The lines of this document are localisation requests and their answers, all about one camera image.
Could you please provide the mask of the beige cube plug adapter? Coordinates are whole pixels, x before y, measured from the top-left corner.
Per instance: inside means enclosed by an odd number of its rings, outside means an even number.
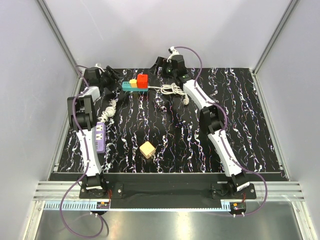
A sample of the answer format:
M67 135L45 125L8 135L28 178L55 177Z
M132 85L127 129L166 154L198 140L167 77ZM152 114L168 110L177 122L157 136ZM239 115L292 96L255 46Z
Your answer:
M146 159L149 159L152 156L154 156L156 152L156 148L149 141L143 143L139 147L139 150Z

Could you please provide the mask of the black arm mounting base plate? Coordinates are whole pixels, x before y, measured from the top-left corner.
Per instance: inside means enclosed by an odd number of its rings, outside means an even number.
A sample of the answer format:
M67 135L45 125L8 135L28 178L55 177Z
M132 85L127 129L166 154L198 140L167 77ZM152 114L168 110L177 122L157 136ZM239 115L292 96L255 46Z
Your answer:
M267 183L268 192L272 184L288 182L278 173L261 173ZM79 173L52 173L44 187L49 199L60 199L67 189L80 178ZM229 196L213 198L215 190L229 181L224 173L106 173L108 189L111 189L112 209L209 209L218 207L218 200ZM99 199L97 193L87 197L76 183L68 199Z

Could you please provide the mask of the yellow cube plug adapter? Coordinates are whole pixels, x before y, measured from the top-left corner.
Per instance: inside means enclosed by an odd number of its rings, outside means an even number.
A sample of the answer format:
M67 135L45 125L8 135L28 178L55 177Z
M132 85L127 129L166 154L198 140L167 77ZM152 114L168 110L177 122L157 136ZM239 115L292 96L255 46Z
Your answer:
M132 81L132 88L137 88L138 87L138 84L137 84L137 80L136 79L131 79Z

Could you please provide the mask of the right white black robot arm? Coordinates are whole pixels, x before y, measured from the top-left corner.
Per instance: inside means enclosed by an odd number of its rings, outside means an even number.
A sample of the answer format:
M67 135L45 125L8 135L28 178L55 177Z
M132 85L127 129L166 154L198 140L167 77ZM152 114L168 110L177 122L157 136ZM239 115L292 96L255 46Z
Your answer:
M199 128L212 142L222 162L227 177L224 188L230 197L239 198L244 194L245 188L250 185L250 181L227 139L228 119L224 109L213 102L201 89L197 80L189 74L182 55L177 54L168 58L159 56L151 69L155 73L159 72L164 78L173 79L175 84L196 104L200 110Z

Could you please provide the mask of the teal power strip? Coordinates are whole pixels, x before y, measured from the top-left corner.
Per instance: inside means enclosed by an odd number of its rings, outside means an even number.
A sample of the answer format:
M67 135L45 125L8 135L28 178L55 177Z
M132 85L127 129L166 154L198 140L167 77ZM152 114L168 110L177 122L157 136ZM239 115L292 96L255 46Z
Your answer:
M149 90L148 88L132 87L129 81L123 81L121 87L124 92L147 92Z

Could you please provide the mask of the red cube socket adapter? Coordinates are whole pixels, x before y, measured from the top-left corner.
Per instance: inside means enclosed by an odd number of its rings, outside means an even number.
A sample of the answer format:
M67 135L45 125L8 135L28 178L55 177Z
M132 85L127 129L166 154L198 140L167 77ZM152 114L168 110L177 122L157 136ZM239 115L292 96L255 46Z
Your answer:
M149 77L147 74L138 74L137 75L137 87L139 89L147 89L149 84Z

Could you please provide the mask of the purple power strip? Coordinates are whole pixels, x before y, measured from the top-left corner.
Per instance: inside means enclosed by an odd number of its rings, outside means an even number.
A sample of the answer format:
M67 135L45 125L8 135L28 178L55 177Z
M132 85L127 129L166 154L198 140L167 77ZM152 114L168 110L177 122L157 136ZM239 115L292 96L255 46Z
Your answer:
M98 122L95 127L95 147L98 154L106 150L106 125L104 122Z

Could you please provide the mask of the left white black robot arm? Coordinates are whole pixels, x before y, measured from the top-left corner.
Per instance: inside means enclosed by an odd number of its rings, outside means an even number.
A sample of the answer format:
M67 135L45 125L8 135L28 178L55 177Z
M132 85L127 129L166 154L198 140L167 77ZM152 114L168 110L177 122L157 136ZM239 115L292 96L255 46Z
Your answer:
M110 66L102 68L95 65L85 68L80 76L84 82L84 90L67 98L69 126L79 140L84 165L84 172L76 181L81 184L79 197L111 198L112 190L104 178L96 148L96 127L104 126L107 119L115 115L117 103L111 100L102 115L97 117L94 102L101 97L103 91L112 93L110 88L119 80L119 73Z

